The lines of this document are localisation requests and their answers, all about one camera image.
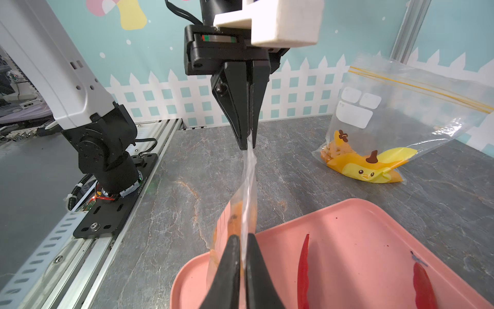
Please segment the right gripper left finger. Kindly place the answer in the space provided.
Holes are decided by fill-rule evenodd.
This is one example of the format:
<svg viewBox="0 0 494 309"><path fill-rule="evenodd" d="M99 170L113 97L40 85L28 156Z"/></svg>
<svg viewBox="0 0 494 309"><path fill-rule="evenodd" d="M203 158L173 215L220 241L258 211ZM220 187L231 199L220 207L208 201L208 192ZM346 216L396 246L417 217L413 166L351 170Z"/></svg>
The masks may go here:
<svg viewBox="0 0 494 309"><path fill-rule="evenodd" d="M241 242L232 235L223 252L214 280L200 309L239 308L241 283Z"/></svg>

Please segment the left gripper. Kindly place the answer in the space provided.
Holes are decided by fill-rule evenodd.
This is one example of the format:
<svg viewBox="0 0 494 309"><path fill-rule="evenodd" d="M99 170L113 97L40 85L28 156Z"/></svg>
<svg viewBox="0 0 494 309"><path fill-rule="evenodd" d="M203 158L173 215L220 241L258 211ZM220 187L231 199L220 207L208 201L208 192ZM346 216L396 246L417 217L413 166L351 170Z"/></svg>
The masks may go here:
<svg viewBox="0 0 494 309"><path fill-rule="evenodd" d="M248 83L250 78L250 130L255 148L262 102L270 72L280 66L287 48L263 48L251 44L246 29L204 25L185 27L184 67L187 75L213 75L212 94L230 123L240 150L247 150Z"/></svg>

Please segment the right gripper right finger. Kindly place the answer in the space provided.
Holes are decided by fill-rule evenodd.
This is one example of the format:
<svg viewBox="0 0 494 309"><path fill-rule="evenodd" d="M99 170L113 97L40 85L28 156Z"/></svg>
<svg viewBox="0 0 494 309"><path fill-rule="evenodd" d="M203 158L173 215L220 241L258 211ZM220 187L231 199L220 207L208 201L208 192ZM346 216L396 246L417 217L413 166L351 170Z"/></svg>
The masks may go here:
<svg viewBox="0 0 494 309"><path fill-rule="evenodd" d="M249 234L247 238L245 283L247 308L285 308L254 234Z"/></svg>

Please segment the small clear zip bag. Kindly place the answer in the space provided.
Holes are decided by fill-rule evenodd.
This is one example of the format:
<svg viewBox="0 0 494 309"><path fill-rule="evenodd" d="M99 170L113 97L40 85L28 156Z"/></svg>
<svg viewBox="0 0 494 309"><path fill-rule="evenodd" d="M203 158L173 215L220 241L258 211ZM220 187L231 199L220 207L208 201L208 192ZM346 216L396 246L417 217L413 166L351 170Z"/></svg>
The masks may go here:
<svg viewBox="0 0 494 309"><path fill-rule="evenodd" d="M222 212L213 233L207 271L207 287L211 287L226 251L227 240L232 235L240 239L241 277L246 270L248 235L254 234L257 226L257 180L255 168L257 158L253 151L253 133L247 138L247 150L243 151L243 174L241 185Z"/></svg>

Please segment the clear resealable bag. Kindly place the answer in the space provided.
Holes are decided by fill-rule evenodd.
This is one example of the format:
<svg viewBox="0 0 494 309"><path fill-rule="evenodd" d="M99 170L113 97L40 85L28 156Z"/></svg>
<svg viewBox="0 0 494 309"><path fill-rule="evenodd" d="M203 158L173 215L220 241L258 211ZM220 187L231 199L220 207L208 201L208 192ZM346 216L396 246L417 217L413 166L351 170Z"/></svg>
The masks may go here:
<svg viewBox="0 0 494 309"><path fill-rule="evenodd" d="M491 86L360 55L313 156L348 178L399 183L400 166L457 138L492 112Z"/></svg>

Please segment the red metal tongs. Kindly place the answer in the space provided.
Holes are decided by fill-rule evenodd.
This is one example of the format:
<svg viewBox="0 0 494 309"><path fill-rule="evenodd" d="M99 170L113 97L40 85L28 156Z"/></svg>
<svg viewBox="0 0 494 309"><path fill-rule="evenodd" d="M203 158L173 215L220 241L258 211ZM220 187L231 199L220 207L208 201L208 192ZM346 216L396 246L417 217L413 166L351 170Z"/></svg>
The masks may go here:
<svg viewBox="0 0 494 309"><path fill-rule="evenodd" d="M310 308L308 300L308 289L310 280L308 276L308 253L309 253L310 235L306 234L302 245L301 254L298 262L297 273L297 306L298 308ZM422 308L439 308L436 295L430 278L425 268L418 262L415 262L413 268L413 286L416 292L415 303L418 309Z"/></svg>

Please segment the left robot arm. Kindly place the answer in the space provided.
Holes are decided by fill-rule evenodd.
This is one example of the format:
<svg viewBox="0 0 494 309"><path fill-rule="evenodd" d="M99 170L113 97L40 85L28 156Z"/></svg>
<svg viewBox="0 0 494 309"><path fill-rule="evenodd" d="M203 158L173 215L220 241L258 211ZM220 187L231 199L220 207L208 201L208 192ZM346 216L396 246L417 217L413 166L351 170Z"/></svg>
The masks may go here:
<svg viewBox="0 0 494 309"><path fill-rule="evenodd" d="M202 1L198 19L172 3L167 8L189 23L186 74L211 77L239 148L252 148L269 76L297 44L292 10L280 1ZM48 103L80 170L110 195L135 191L142 178L127 147L136 142L136 125L99 85L49 4L2 1L1 47Z"/></svg>

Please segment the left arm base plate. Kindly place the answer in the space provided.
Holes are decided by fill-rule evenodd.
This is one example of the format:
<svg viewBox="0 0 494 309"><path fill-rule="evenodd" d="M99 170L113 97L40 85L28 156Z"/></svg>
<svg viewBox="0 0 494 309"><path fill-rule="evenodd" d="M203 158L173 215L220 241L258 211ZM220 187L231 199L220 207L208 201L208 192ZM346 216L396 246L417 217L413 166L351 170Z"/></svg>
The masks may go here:
<svg viewBox="0 0 494 309"><path fill-rule="evenodd" d="M145 154L143 157L132 156L132 158L142 176L140 185L125 197L108 198L103 196L97 198L95 205L73 231L74 238L90 239L120 234L158 161L156 153Z"/></svg>

